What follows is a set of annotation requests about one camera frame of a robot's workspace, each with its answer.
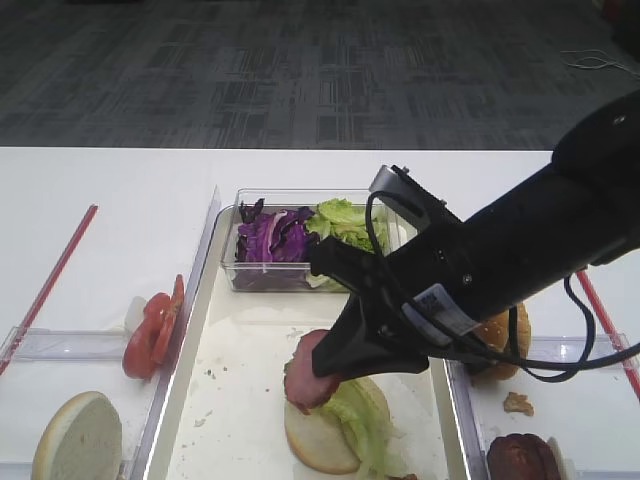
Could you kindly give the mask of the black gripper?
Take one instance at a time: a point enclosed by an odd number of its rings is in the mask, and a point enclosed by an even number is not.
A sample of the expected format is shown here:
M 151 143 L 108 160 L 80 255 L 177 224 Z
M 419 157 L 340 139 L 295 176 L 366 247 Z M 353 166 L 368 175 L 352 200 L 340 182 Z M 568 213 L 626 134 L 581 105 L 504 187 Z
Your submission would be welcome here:
M 529 230 L 485 222 L 434 225 L 389 255 L 327 237 L 310 271 L 351 292 L 312 350 L 313 373 L 355 379 L 419 374 L 429 357 L 501 360 L 473 330 L 555 281 L 555 263 Z

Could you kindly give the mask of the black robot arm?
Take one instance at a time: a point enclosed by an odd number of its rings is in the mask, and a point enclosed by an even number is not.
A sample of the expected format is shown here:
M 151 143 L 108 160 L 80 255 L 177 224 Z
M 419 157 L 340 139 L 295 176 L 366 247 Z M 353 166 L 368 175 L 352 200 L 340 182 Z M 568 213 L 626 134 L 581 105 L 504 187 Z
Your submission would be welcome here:
M 419 373 L 433 358 L 477 371 L 499 362 L 560 370 L 502 354 L 475 330 L 551 284 L 638 248 L 639 96 L 586 117 L 548 165 L 466 220 L 396 166 L 380 168 L 369 191 L 416 235 L 388 254 L 334 238 L 311 249 L 312 272 L 351 293 L 312 351 L 315 375 Z

